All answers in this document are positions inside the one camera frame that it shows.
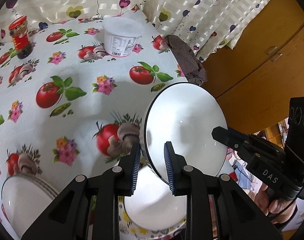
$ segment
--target cabinet door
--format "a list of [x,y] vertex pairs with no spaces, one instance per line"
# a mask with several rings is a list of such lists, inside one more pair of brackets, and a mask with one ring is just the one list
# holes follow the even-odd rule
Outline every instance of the cabinet door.
[[304,27],[217,102],[229,127],[254,133],[287,118],[292,97],[304,97]]
[[[271,0],[245,28],[236,47],[218,49],[203,63],[207,80],[203,85],[218,98],[247,77],[304,26],[304,12],[296,0]],[[267,55],[271,46],[277,46]]]

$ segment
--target floral tablecloth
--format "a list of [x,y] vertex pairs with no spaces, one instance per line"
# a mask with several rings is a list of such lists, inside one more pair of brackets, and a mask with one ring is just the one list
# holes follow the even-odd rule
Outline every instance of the floral tablecloth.
[[41,24],[24,60],[0,46],[0,221],[13,236],[1,209],[9,176],[31,173],[61,191],[78,174],[102,174],[138,139],[158,91],[186,82],[142,11],[122,17],[145,27],[124,58],[105,52],[103,18]]

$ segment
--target jar with red lid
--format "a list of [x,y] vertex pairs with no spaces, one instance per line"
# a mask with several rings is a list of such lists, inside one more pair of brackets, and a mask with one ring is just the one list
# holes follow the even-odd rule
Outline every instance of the jar with red lid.
[[33,50],[28,36],[27,16],[22,16],[12,22],[9,26],[10,36],[17,50],[17,57],[24,59],[29,56]]

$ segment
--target nutrition label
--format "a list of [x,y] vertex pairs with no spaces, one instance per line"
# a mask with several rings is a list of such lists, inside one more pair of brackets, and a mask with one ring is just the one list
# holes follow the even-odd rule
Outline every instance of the nutrition label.
[[118,57],[127,56],[131,53],[138,38],[124,38],[112,36],[112,54]]

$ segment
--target curtain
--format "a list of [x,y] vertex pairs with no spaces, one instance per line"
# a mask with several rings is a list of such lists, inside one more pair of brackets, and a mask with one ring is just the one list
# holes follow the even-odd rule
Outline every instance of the curtain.
[[266,1],[7,0],[0,10],[0,42],[11,41],[8,26],[22,15],[28,16],[29,30],[34,30],[70,19],[121,16],[127,10],[142,9],[147,23],[151,22],[164,37],[179,36],[202,61],[242,32]]

